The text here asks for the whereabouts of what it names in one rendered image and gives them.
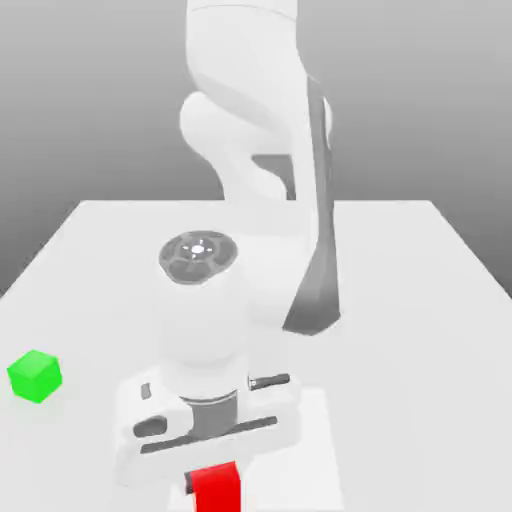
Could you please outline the small green cube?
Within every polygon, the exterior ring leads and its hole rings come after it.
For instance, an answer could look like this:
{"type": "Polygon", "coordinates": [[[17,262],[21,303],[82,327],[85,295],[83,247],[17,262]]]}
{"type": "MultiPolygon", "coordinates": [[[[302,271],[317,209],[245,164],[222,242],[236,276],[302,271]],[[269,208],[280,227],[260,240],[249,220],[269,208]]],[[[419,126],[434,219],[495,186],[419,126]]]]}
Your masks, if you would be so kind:
{"type": "Polygon", "coordinates": [[[13,393],[27,401],[40,404],[63,382],[56,356],[30,350],[7,368],[13,393]]]}

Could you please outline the small red cube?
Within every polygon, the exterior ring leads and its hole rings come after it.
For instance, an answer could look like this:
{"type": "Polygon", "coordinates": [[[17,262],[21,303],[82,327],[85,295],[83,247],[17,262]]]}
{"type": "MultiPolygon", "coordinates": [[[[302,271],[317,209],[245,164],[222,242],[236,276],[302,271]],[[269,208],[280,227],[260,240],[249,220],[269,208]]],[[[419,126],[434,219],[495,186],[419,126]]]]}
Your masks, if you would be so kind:
{"type": "Polygon", "coordinates": [[[186,472],[194,512],[241,512],[241,479],[235,461],[186,472]]]}

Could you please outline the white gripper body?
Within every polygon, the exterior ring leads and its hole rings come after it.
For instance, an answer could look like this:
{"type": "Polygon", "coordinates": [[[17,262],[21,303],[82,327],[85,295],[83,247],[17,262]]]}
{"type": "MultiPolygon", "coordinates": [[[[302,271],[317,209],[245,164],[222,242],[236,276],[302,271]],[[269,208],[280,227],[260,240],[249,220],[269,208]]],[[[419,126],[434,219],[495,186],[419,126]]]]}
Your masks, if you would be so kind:
{"type": "Polygon", "coordinates": [[[177,438],[146,438],[127,442],[116,454],[114,480],[138,486],[160,478],[182,479],[191,471],[255,457],[291,447],[300,440],[300,416],[271,415],[244,421],[227,433],[201,440],[191,434],[177,438]]]}

